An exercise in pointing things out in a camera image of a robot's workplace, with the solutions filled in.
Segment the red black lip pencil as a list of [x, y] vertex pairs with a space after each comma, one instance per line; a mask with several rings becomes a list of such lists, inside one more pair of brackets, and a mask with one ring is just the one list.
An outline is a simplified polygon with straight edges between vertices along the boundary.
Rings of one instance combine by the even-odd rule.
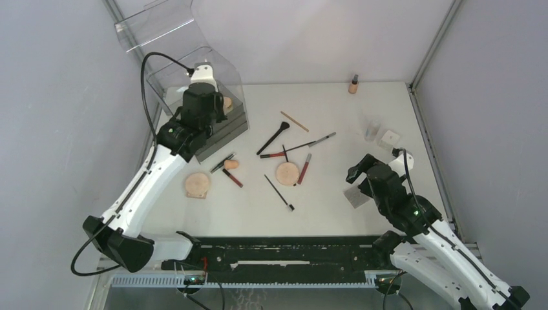
[[284, 157], [283, 152], [273, 153], [273, 154], [261, 154], [259, 156], [261, 159], [266, 158], [277, 158], [277, 157]]

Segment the small foundation bottle far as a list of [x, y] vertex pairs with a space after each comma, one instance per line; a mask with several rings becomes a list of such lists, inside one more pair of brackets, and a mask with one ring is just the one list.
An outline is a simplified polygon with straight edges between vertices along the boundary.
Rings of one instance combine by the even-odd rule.
[[349, 84], [348, 92], [350, 94], [355, 94], [359, 86], [359, 75], [355, 74]]

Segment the dark eyeliner pen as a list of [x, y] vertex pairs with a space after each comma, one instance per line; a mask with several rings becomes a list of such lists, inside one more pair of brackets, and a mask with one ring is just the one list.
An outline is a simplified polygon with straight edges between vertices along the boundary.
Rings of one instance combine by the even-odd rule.
[[232, 152], [228, 156], [226, 156], [224, 159], [222, 159], [219, 163], [217, 163], [212, 169], [209, 170], [209, 172], [212, 174], [216, 172], [217, 170], [224, 167], [224, 162], [227, 160], [231, 160], [235, 156], [235, 153]]

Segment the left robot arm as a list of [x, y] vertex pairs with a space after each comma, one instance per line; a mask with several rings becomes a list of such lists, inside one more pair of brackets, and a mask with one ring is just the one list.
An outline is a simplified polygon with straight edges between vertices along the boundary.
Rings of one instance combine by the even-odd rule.
[[122, 195], [100, 217], [88, 216], [83, 222], [88, 242], [116, 262], [116, 267], [131, 273], [153, 258], [177, 260], [186, 269], [198, 267], [202, 252], [187, 238], [169, 242], [168, 250], [162, 251], [141, 231], [159, 195], [206, 145], [214, 124], [226, 118], [224, 97], [216, 82], [192, 82], [183, 93], [182, 106], [160, 127], [148, 159]]

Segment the black brow brush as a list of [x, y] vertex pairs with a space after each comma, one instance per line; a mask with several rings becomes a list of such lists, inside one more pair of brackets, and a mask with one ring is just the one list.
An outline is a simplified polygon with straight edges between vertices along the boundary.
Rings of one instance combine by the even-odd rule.
[[281, 194], [281, 192], [278, 190], [278, 188], [276, 188], [276, 186], [273, 184], [273, 182], [268, 178], [268, 176], [265, 174], [264, 175], [265, 179], [267, 180], [267, 182], [270, 184], [270, 186], [273, 188], [273, 190], [277, 193], [278, 197], [282, 200], [282, 202], [285, 204], [285, 206], [291, 211], [293, 212], [295, 210], [294, 206], [292, 204], [290, 204], [286, 199], [285, 197], [283, 197], [283, 195]]

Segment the clear small bottle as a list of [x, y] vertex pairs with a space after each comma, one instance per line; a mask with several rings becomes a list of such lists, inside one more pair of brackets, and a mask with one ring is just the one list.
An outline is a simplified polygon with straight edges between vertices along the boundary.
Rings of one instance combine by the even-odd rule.
[[381, 122], [378, 119], [372, 119], [368, 122], [366, 131], [365, 131], [365, 140], [374, 141], [381, 127]]

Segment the black mounting rail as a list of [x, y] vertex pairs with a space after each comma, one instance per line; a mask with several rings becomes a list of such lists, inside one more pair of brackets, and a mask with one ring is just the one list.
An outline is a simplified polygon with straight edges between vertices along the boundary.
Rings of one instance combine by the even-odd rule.
[[364, 284], [393, 271], [374, 248], [376, 236], [199, 237], [189, 256], [163, 271], [207, 271], [222, 284]]

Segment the grey mascara wand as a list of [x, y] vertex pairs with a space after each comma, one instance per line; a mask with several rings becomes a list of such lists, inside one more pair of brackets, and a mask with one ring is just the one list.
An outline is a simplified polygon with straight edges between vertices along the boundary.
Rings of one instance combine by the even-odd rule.
[[333, 136], [335, 136], [335, 135], [336, 135], [336, 132], [332, 132], [332, 133], [330, 133], [330, 134], [328, 134], [328, 135], [326, 135], [326, 136], [324, 136], [324, 137], [321, 137], [321, 138], [319, 138], [319, 139], [317, 139], [317, 140], [311, 142], [311, 143], [308, 145], [308, 147], [313, 147], [313, 146], [315, 146], [315, 145], [317, 145], [317, 144], [319, 144], [319, 143], [321, 143], [321, 142], [323, 142], [323, 141], [325, 141], [325, 140], [327, 140], [327, 139], [329, 139], [329, 138], [331, 138], [331, 137], [333, 137]]

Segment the thin black brush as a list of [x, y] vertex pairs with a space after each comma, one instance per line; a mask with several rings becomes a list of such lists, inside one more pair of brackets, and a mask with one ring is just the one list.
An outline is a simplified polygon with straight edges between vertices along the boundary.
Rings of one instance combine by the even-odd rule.
[[285, 158], [286, 162], [289, 162], [288, 155], [287, 155], [287, 150], [286, 150], [284, 144], [282, 144], [282, 149], [283, 149], [283, 155], [284, 155], [284, 158]]

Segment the round beige powder puff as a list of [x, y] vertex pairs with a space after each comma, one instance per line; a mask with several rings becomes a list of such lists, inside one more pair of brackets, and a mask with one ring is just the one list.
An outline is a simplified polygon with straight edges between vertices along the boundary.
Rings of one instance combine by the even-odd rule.
[[275, 178], [285, 186], [293, 186], [297, 183], [300, 176], [299, 168], [292, 162], [281, 163], [275, 171]]

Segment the orange lip gloss tube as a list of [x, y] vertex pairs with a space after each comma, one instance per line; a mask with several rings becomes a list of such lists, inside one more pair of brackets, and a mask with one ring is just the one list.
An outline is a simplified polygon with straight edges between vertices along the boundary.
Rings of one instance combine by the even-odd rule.
[[227, 169], [222, 169], [222, 172], [231, 180], [233, 181], [237, 186], [240, 188], [243, 188], [243, 184], [235, 177], [233, 176]]

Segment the white cube container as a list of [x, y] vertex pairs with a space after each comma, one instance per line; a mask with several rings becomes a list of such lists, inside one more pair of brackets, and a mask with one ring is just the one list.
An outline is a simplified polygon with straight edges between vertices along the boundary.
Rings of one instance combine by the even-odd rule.
[[401, 136], [398, 133], [392, 130], [386, 130], [377, 142], [377, 145], [388, 152], [392, 152], [392, 150], [399, 143], [400, 139]]

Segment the wooden stick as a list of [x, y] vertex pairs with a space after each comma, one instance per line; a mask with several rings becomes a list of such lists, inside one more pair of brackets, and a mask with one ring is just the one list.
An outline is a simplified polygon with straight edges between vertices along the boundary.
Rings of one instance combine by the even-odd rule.
[[291, 117], [289, 114], [285, 113], [284, 111], [281, 111], [280, 112], [284, 117], [286, 117], [288, 120], [290, 120], [291, 122], [293, 122], [294, 124], [296, 124], [298, 127], [300, 127], [302, 130], [304, 130], [305, 132], [310, 132], [310, 130], [305, 127], [302, 123], [298, 122], [296, 119], [294, 119], [293, 117]]

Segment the grey square sponge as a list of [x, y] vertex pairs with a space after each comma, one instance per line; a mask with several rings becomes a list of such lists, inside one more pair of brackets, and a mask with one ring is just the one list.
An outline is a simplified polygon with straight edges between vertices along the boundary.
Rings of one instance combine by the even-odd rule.
[[368, 201], [371, 200], [371, 198], [365, 194], [363, 194], [358, 186], [352, 186], [348, 189], [346, 189], [344, 192], [344, 197], [348, 200], [349, 204], [354, 208], [357, 209], [360, 206], [366, 204]]

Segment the beige puff on base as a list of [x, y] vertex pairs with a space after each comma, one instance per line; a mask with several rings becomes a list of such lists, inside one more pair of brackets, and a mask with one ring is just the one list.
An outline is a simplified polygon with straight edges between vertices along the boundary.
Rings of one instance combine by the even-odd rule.
[[206, 199], [211, 182], [203, 172], [190, 174], [184, 181], [185, 194], [188, 198]]

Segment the beige blender sponge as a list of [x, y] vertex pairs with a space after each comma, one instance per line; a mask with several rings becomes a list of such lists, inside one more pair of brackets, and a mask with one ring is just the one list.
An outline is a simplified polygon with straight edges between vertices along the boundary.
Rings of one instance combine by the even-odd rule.
[[225, 170], [233, 170], [237, 169], [239, 167], [239, 162], [237, 160], [225, 160], [224, 161], [224, 169]]

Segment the black powder brush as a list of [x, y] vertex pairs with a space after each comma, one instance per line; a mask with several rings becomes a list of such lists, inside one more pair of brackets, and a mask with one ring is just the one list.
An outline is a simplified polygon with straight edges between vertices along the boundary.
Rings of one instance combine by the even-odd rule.
[[283, 121], [281, 124], [280, 124], [280, 127], [278, 128], [278, 130], [272, 135], [272, 137], [270, 137], [267, 142], [265, 142], [265, 144], [263, 144], [263, 146], [256, 152], [256, 155], [261, 155], [261, 153], [270, 145], [273, 143], [273, 141], [282, 133], [284, 132], [285, 130], [289, 129], [290, 128], [290, 124], [286, 121]]

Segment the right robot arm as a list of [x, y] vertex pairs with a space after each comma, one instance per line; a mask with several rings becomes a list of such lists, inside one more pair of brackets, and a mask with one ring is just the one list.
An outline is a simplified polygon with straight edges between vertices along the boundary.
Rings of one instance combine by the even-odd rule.
[[522, 309], [529, 293], [511, 286], [473, 255], [436, 207], [416, 194], [410, 171], [414, 157], [395, 149], [384, 163], [371, 154], [347, 172], [353, 184], [366, 178], [358, 190], [375, 202], [379, 213], [394, 227], [373, 245], [374, 262], [412, 275], [454, 309]]

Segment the red lip gloss tube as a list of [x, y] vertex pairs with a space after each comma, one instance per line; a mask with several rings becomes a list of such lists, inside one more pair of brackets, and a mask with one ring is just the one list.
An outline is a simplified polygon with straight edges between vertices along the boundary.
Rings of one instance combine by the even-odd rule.
[[307, 157], [306, 157], [305, 164], [303, 165], [303, 168], [302, 168], [302, 170], [301, 170], [301, 172], [300, 172], [300, 176], [299, 176], [298, 181], [297, 181], [297, 184], [298, 184], [298, 185], [301, 185], [302, 182], [303, 182], [303, 179], [304, 179], [304, 177], [305, 177], [305, 175], [306, 175], [306, 172], [307, 172], [307, 170], [308, 170], [308, 167], [309, 167], [309, 164], [310, 164], [310, 161], [311, 161], [311, 157], [312, 157], [312, 154], [311, 154], [311, 153], [309, 153], [309, 154], [307, 155]]

